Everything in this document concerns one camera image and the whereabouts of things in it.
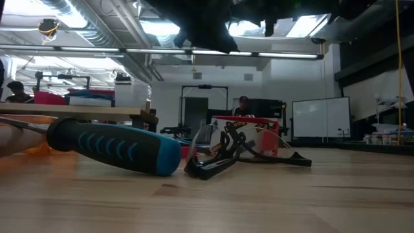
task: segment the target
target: table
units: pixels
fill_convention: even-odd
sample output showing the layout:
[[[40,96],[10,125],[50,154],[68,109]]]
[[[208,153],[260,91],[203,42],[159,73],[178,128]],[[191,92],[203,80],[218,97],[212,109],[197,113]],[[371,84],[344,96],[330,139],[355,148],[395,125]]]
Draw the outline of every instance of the table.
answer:
[[[75,117],[82,120],[132,120],[134,128],[157,131],[158,118],[139,108],[132,107],[90,107],[75,105],[12,104],[1,103],[0,113],[21,115],[47,115],[52,117]]]
[[[7,233],[414,232],[414,157],[300,148],[312,168],[237,162],[208,181],[75,153],[0,159]]]

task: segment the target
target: man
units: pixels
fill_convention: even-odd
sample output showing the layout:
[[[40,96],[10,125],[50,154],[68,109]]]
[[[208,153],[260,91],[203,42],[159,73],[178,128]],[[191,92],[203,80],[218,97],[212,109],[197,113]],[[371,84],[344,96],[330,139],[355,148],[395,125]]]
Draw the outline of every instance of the man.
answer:
[[[235,117],[244,117],[246,115],[249,115],[250,112],[248,110],[248,98],[245,96],[240,97],[239,99],[239,105],[237,109],[234,111]]]
[[[25,86],[23,86],[23,83],[19,81],[13,81],[7,84],[7,87],[10,88],[14,95],[7,97],[6,102],[22,104],[34,103],[34,99],[25,93]]]

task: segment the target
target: doorway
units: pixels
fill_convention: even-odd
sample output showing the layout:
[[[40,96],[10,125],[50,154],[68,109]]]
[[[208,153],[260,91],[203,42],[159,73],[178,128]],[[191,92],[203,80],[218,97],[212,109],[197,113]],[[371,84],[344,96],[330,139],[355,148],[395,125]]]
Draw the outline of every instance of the doorway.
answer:
[[[191,127],[191,138],[206,125],[208,98],[186,97],[184,104],[184,123]]]

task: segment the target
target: whiteboard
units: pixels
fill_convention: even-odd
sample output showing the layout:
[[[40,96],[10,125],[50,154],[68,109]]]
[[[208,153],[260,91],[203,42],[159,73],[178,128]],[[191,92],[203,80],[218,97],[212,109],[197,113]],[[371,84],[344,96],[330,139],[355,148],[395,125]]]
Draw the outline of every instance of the whiteboard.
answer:
[[[349,97],[293,102],[293,137],[350,137]]]

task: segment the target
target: blue rubber grip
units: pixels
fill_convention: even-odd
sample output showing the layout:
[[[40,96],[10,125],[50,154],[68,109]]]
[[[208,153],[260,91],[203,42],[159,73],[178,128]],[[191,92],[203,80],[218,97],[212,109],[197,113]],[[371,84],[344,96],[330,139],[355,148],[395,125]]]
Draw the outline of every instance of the blue rubber grip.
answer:
[[[55,121],[47,141],[55,150],[73,150],[119,168],[160,176],[171,175],[181,161],[181,146],[169,137],[126,126],[80,123],[73,118]]]

